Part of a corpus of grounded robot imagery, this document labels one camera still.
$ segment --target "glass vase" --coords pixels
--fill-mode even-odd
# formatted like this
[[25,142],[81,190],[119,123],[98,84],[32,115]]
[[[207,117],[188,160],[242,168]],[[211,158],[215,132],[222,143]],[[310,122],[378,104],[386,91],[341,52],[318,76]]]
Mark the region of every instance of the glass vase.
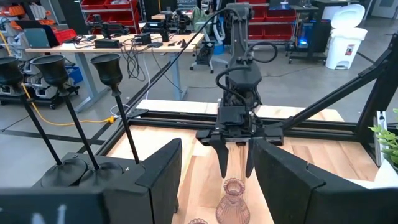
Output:
[[242,199],[244,184],[237,178],[224,182],[226,195],[217,205],[216,218],[220,224],[248,224],[250,212]]

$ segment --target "wires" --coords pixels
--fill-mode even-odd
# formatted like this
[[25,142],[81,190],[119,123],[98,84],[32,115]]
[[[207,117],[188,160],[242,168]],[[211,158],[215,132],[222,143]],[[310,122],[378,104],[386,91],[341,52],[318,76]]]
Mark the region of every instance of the wires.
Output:
[[152,88],[152,86],[154,86],[159,80],[160,78],[162,78],[162,76],[170,69],[170,67],[178,60],[178,58],[180,58],[181,54],[184,52],[184,50],[192,43],[193,40],[195,40],[195,38],[199,35],[199,33],[207,26],[207,24],[218,14],[221,14],[222,12],[225,11],[232,11],[234,12],[235,16],[238,17],[238,20],[241,21],[241,17],[238,14],[238,12],[236,12],[236,10],[234,9],[228,9],[228,8],[224,8],[216,13],[214,13],[213,15],[210,16],[210,18],[208,18],[208,20],[198,29],[198,31],[195,33],[195,35],[193,35],[193,37],[187,42],[186,46],[183,47],[181,49],[181,51],[177,54],[177,56],[173,59],[173,61],[169,62],[165,68],[161,71],[161,73],[154,79],[153,82],[150,83],[150,85],[147,87],[146,90],[144,90],[142,93],[140,93],[136,99],[131,103],[131,106],[129,106],[129,108],[127,109],[130,110],[134,105],[136,105],[138,103],[138,101],[141,100],[141,98],[146,94],[146,92]]
[[113,115],[114,118],[120,118],[120,115],[117,115],[116,113],[113,113],[113,109],[115,109],[115,108],[117,108],[117,107],[118,107],[117,105],[114,105],[114,106],[112,106],[111,109],[109,110],[109,112]]
[[[135,38],[127,39],[123,41],[122,47],[120,48],[123,58],[127,62],[127,73],[129,78],[135,78],[141,82],[146,80],[146,76],[141,66],[139,65],[138,55],[143,51],[147,50],[149,47],[144,47],[141,50],[137,50],[137,45],[134,43]],[[139,78],[140,72],[143,74],[143,79]]]
[[294,70],[294,71],[291,71],[291,72],[287,72],[287,73],[284,73],[284,74],[281,74],[281,75],[263,75],[262,77],[263,77],[263,78],[266,78],[266,77],[274,77],[274,78],[284,77],[284,76],[286,76],[286,75],[290,75],[290,74],[293,74],[293,73],[296,73],[296,72],[299,72],[299,71],[307,70],[307,69],[309,69],[309,68],[319,68],[319,67],[323,67],[323,65],[320,65],[320,66],[311,66],[311,67],[307,67],[307,68],[301,68],[301,69]]
[[17,123],[20,123],[21,121],[24,121],[24,120],[25,120],[26,118],[28,118],[28,117],[29,117],[29,115],[26,116],[25,118],[22,118],[22,119],[17,120],[16,122],[10,124],[9,126],[3,128],[3,129],[0,130],[0,131],[1,131],[1,132],[5,132],[7,129],[11,128],[12,126],[16,125]]
[[273,44],[273,43],[271,43],[271,42],[268,42],[268,41],[260,41],[260,42],[257,42],[257,43],[255,43],[255,44],[253,44],[253,45],[250,45],[250,47],[248,47],[248,48],[246,49],[246,51],[244,52],[243,55],[244,55],[244,56],[247,56],[247,55],[249,54],[249,52],[250,52],[251,50],[253,50],[253,48],[254,48],[255,46],[257,46],[257,45],[271,45],[271,47],[274,48],[274,50],[275,50],[274,56],[273,56],[271,59],[269,59],[269,60],[259,60],[259,59],[256,59],[255,57],[253,57],[253,60],[255,60],[255,61],[257,61],[257,62],[260,62],[260,63],[269,63],[269,62],[275,60],[275,58],[278,56],[278,48],[276,47],[275,44]]
[[235,92],[233,90],[230,90],[229,88],[227,88],[226,86],[223,86],[220,83],[220,78],[222,76],[228,74],[229,72],[237,71],[237,70],[250,70],[250,67],[248,67],[248,66],[238,66],[238,67],[233,67],[233,68],[227,68],[226,70],[224,70],[223,72],[221,72],[220,74],[218,74],[216,76],[216,85],[218,87],[220,87],[221,89],[227,91],[228,93],[231,93],[231,94],[235,95],[236,97],[238,97],[242,101],[242,103],[244,104],[245,110],[247,111],[248,110],[248,106],[247,106],[246,99],[242,95],[240,95],[239,93],[237,93],[237,92]]
[[[145,66],[145,71],[147,72],[147,76],[148,76],[148,87],[150,86],[150,75],[149,75],[149,71],[148,71],[148,67],[147,67],[147,62],[145,61],[145,53],[142,54],[142,59],[144,61],[144,66]],[[147,95],[145,96],[145,100],[148,100],[148,95],[149,95],[149,90],[147,91]]]
[[[22,87],[28,97],[28,99],[31,99],[29,92],[26,89],[26,86],[24,84],[22,84]],[[65,124],[59,124],[59,123],[53,123],[51,121],[47,121],[42,114],[40,113],[39,109],[37,109],[36,104],[31,102],[33,109],[35,109],[36,113],[38,114],[38,116],[47,124],[51,124],[51,125],[55,125],[55,126],[71,126],[71,125],[75,125],[75,123],[65,123]],[[114,117],[110,116],[108,119],[102,120],[102,121],[90,121],[90,120],[84,120],[84,121],[80,121],[80,123],[114,123]]]

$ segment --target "concrete floor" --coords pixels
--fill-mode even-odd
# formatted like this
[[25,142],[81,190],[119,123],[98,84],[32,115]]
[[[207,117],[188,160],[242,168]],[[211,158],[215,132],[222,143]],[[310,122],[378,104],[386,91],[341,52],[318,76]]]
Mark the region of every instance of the concrete floor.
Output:
[[[389,19],[370,19],[362,24],[361,27],[366,28],[369,32],[359,51],[371,60],[376,60],[386,49],[391,39],[389,34],[396,32],[398,22],[391,22]],[[262,58],[266,58],[270,54],[271,50],[269,49],[261,49],[256,52],[256,56]],[[306,63],[299,60],[294,60],[293,64],[289,65],[284,54],[284,50],[280,49],[279,56],[273,62],[268,64],[259,63],[261,70],[264,71],[263,75],[267,76],[263,78],[258,86],[262,102],[265,105],[307,107],[348,82],[371,65],[371,62],[359,55],[356,56],[350,70],[329,70],[320,63]],[[70,60],[74,60],[72,55],[67,55],[67,57]],[[156,57],[162,65],[168,62],[167,56],[156,54]],[[222,57],[227,59],[229,55],[223,55]],[[216,102],[221,97],[222,91],[219,88],[214,88],[215,74],[210,74],[207,66],[197,66],[194,71],[190,71],[189,65],[193,61],[194,58],[191,57],[191,54],[185,54],[179,60],[182,86],[190,86],[185,100]],[[151,75],[158,71],[151,54],[146,55],[146,62]],[[125,61],[121,62],[121,68],[126,68]],[[223,65],[216,63],[215,73],[222,71],[223,68]],[[92,67],[91,71],[97,88],[104,88],[104,85],[99,81],[96,70]],[[145,85],[145,83],[135,79],[128,79],[125,74],[124,80],[120,85],[120,90],[123,93],[123,102],[127,102],[129,97],[133,96],[142,85]],[[330,108],[336,109],[345,121],[357,121],[372,86],[373,82],[343,98],[330,106]],[[83,85],[81,87],[80,94],[72,98],[75,106],[87,97],[85,87]],[[162,78],[150,90],[149,99],[173,100],[173,86],[165,78]],[[115,105],[114,98],[108,93],[93,107],[80,113],[78,117],[79,119],[91,120],[105,119],[110,116],[109,109],[113,105]],[[392,109],[396,105],[398,105],[397,95],[394,96],[387,112],[389,121],[395,120]],[[39,110],[49,121],[56,123],[71,122],[71,117],[65,105],[59,106],[56,110],[41,106]],[[21,105],[12,104],[0,106],[0,114],[0,130],[27,116],[25,109]],[[40,123],[47,134],[79,136],[74,126],[58,127],[42,121]],[[103,124],[83,124],[83,129],[86,136],[92,138],[102,126]],[[116,128],[116,124],[112,125],[99,139],[106,140]],[[9,130],[37,132],[30,119],[25,119],[13,125]],[[83,146],[83,144],[73,142],[51,142],[60,157],[67,152],[77,152]],[[31,186],[49,167],[54,165],[54,161],[43,140],[39,138],[0,134],[0,146],[0,187]],[[98,148],[99,146],[92,147],[94,151],[98,150]]]

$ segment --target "yellow cable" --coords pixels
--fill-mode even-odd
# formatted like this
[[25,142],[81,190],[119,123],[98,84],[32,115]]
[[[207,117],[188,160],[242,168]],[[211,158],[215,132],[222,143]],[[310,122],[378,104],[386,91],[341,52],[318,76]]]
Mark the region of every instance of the yellow cable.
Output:
[[[26,86],[25,86],[24,84],[22,84],[22,87],[24,88],[24,91],[25,91],[27,97],[28,97],[29,99],[31,99],[30,94],[29,94],[29,92],[28,92],[27,89],[26,89]],[[47,124],[52,124],[52,125],[55,125],[55,126],[71,126],[71,125],[75,125],[75,123],[58,124],[58,123],[53,123],[53,122],[51,122],[51,121],[47,121],[47,120],[42,116],[42,114],[39,112],[39,109],[37,109],[35,103],[32,102],[32,106],[33,106],[33,108],[35,109],[35,111],[36,111],[36,113],[38,114],[38,116],[39,116],[44,122],[46,122]],[[109,123],[113,124],[113,123],[114,123],[114,116],[110,116],[108,119],[105,119],[105,120],[102,120],[102,121],[84,120],[84,121],[80,121],[80,122],[81,122],[81,123],[108,123],[108,122],[109,122]]]
[[[4,35],[3,35],[1,32],[0,32],[0,36],[1,36],[1,38],[2,38],[2,41],[4,42],[4,45],[6,46],[6,49],[7,49],[7,51],[8,51],[8,54],[9,54],[10,56],[12,56],[11,50],[10,50],[10,48],[9,48],[9,46],[8,46],[8,43],[7,43],[6,39],[4,38]],[[26,86],[25,86],[23,83],[22,83],[22,87],[24,88],[24,91],[25,91],[27,97],[28,97],[29,99],[31,99],[30,94],[29,94],[29,92],[27,91]],[[71,125],[75,125],[75,123],[58,124],[58,123],[53,123],[53,122],[51,122],[51,121],[47,121],[47,120],[42,116],[42,114],[39,112],[39,109],[37,109],[35,103],[32,102],[32,106],[33,106],[33,108],[35,109],[36,113],[39,115],[39,117],[40,117],[44,122],[46,122],[47,124],[52,124],[52,125],[55,125],[55,126],[71,126]],[[105,120],[102,120],[102,121],[84,120],[84,121],[80,121],[80,122],[81,122],[81,123],[111,123],[111,124],[113,124],[113,123],[114,123],[114,116],[110,116],[108,119],[105,119]]]
[[8,51],[8,54],[9,54],[10,56],[12,56],[11,50],[10,50],[10,48],[8,47],[8,43],[7,43],[7,41],[6,41],[6,38],[4,38],[4,35],[2,34],[2,32],[0,32],[0,36],[1,36],[2,41],[4,42],[4,44],[6,45],[6,49],[7,49],[7,51]]

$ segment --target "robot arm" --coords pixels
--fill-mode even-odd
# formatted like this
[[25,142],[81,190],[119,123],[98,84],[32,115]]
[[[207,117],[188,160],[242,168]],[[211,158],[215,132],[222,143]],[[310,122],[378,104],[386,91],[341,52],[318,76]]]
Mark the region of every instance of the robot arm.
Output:
[[[197,139],[204,146],[212,146],[218,156],[221,176],[225,177],[228,164],[228,148],[226,142],[236,142],[245,144],[250,139],[266,138],[269,141],[283,144],[282,128],[264,127],[262,121],[256,116],[256,108],[261,105],[261,99],[257,91],[257,86],[261,82],[261,72],[251,55],[252,48],[257,43],[248,47],[248,20],[252,19],[254,11],[246,3],[228,4],[227,8],[236,11],[239,18],[233,16],[232,26],[232,47],[233,57],[229,63],[229,68],[221,72],[216,77],[216,84],[224,90],[223,99],[219,101],[217,121],[214,129],[202,130],[197,132]],[[275,55],[268,61],[270,62],[277,56]],[[221,77],[225,76],[225,85],[220,83]],[[246,177],[251,175],[254,164],[252,160],[252,145],[249,144],[249,155],[246,163]]]

